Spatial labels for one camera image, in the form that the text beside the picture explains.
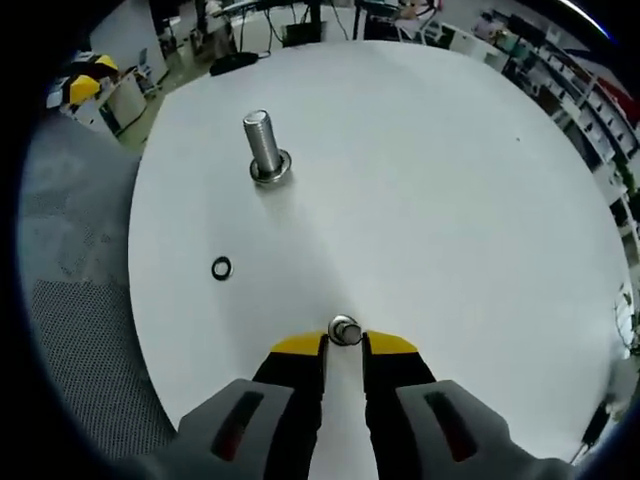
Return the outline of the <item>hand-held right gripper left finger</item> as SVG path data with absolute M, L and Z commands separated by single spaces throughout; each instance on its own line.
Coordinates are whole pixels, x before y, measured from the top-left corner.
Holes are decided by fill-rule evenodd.
M 180 479 L 306 479 L 322 422 L 328 335 L 276 343 L 250 380 L 232 381 L 185 415 Z

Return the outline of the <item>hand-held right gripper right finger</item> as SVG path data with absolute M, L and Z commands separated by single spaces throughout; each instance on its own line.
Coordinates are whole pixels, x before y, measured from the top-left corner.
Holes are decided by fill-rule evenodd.
M 362 340 L 365 420 L 382 479 L 572 479 L 537 458 L 507 422 L 452 380 L 436 380 L 416 346 L 368 330 Z

